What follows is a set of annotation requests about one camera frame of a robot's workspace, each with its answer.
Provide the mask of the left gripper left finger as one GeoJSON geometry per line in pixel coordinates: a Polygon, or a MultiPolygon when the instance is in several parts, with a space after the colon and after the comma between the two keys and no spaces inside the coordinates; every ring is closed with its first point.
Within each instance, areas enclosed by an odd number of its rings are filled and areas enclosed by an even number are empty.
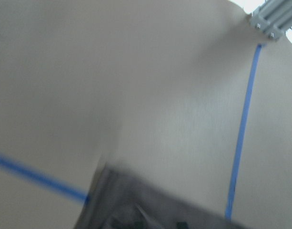
{"type": "Polygon", "coordinates": [[[133,228],[134,229],[145,229],[144,222],[142,222],[142,221],[134,222],[133,228]]]}

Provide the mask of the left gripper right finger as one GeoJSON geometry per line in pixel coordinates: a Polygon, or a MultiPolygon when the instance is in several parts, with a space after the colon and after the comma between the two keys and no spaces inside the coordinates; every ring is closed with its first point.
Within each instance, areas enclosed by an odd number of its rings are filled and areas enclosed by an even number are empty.
{"type": "Polygon", "coordinates": [[[183,221],[177,222],[176,229],[188,229],[188,223],[183,221]]]}

